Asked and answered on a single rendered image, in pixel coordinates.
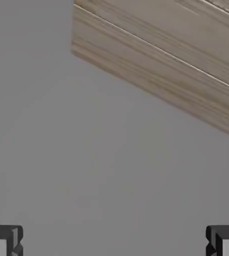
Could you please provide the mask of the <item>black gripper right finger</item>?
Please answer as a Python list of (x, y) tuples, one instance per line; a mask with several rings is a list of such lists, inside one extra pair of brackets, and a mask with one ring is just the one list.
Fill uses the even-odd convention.
[(205, 256), (229, 256), (229, 225), (208, 225)]

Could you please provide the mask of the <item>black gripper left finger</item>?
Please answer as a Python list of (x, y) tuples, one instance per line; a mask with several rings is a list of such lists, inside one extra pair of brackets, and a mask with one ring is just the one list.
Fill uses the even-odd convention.
[(24, 256), (23, 237), (21, 225), (0, 224), (0, 256)]

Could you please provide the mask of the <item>light wood cabinet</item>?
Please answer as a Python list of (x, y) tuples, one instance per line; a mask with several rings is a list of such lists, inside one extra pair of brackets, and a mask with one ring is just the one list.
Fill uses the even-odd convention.
[(74, 1), (72, 21), (77, 57), (229, 133), (229, 84)]

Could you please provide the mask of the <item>light wood cabinet door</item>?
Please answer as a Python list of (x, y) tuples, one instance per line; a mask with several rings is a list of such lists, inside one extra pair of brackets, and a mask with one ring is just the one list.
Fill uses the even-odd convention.
[(74, 0), (229, 84), (229, 0)]

